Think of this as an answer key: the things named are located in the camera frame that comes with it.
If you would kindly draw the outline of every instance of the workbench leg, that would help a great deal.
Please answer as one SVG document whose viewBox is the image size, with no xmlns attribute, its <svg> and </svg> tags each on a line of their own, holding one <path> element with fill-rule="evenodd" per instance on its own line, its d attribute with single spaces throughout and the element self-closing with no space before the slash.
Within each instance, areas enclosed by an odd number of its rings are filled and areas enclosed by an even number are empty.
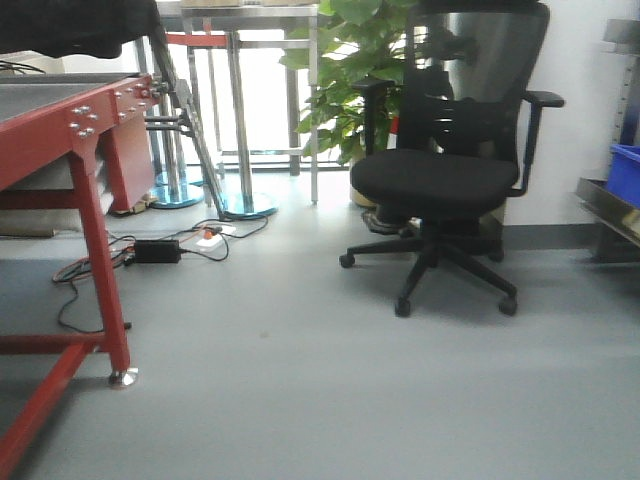
<svg viewBox="0 0 640 480">
<path fill-rule="evenodd" d="M 84 158 L 78 153 L 69 155 L 69 166 L 102 314 L 105 332 L 103 350 L 111 359 L 113 372 L 109 382 L 114 387 L 126 387 L 135 381 L 137 370 L 130 369 L 131 359 L 124 330 L 122 307 L 113 273 L 104 214 L 95 181 L 95 150 L 86 149 L 85 151 Z"/>
</svg>

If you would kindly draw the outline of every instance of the blue floor base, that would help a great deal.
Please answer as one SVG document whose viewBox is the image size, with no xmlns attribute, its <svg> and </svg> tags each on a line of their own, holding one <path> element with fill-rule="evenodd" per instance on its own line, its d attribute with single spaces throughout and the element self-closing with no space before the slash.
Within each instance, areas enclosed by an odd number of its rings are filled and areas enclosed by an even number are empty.
<svg viewBox="0 0 640 480">
<path fill-rule="evenodd" d="M 151 203 L 151 208 L 174 209 L 195 205 L 204 200 L 204 191 L 200 187 L 181 183 L 178 188 L 170 188 L 168 185 L 154 187 L 149 192 L 157 198 Z"/>
<path fill-rule="evenodd" d="M 253 217 L 272 215 L 276 211 L 278 205 L 272 197 L 264 193 L 254 193 L 249 197 L 242 194 L 228 197 L 225 213 L 236 217 Z"/>
</svg>

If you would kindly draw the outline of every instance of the chair wheel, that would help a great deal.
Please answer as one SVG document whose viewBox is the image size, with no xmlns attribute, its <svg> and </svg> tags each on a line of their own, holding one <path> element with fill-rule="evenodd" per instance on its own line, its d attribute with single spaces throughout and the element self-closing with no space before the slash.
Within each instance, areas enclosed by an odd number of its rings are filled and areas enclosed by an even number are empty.
<svg viewBox="0 0 640 480">
<path fill-rule="evenodd" d="M 408 317 L 411 314 L 411 302 L 406 298 L 396 300 L 396 315 L 398 317 Z"/>
<path fill-rule="evenodd" d="M 491 252 L 487 255 L 487 257 L 492 262 L 500 263 L 502 260 L 504 260 L 504 250 L 500 249 L 496 250 L 495 252 Z"/>
<path fill-rule="evenodd" d="M 410 227 L 401 228 L 400 230 L 398 230 L 398 235 L 400 235 L 400 238 L 415 237 L 415 234 L 414 234 L 413 230 L 411 230 Z"/>
<path fill-rule="evenodd" d="M 504 297 L 500 300 L 498 308 L 502 313 L 511 317 L 515 315 L 516 310 L 518 310 L 518 302 L 516 302 L 515 297 Z"/>
<path fill-rule="evenodd" d="M 340 266 L 342 268 L 353 267 L 353 264 L 356 263 L 356 258 L 350 253 L 340 255 L 340 258 L 338 260 L 340 260 Z"/>
</svg>

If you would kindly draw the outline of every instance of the power strip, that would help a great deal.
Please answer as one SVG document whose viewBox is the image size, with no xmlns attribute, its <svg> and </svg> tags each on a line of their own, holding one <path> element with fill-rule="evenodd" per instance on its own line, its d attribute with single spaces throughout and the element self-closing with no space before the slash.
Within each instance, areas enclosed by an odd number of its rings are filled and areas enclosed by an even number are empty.
<svg viewBox="0 0 640 480">
<path fill-rule="evenodd" d="M 201 252 L 210 252 L 211 250 L 218 248 L 223 243 L 221 234 L 231 235 L 235 231 L 236 227 L 224 225 L 220 234 L 214 235 L 211 238 L 202 238 L 196 242 L 196 245 Z"/>
</svg>

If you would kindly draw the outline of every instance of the chair backrest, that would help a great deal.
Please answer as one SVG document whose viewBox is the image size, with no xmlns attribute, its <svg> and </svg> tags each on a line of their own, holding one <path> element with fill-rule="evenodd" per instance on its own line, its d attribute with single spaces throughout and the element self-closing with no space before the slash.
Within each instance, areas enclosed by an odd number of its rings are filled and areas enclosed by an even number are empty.
<svg viewBox="0 0 640 480">
<path fill-rule="evenodd" d="M 548 22 L 535 0 L 422 0 L 406 29 L 398 148 L 517 162 L 518 113 Z"/>
</svg>

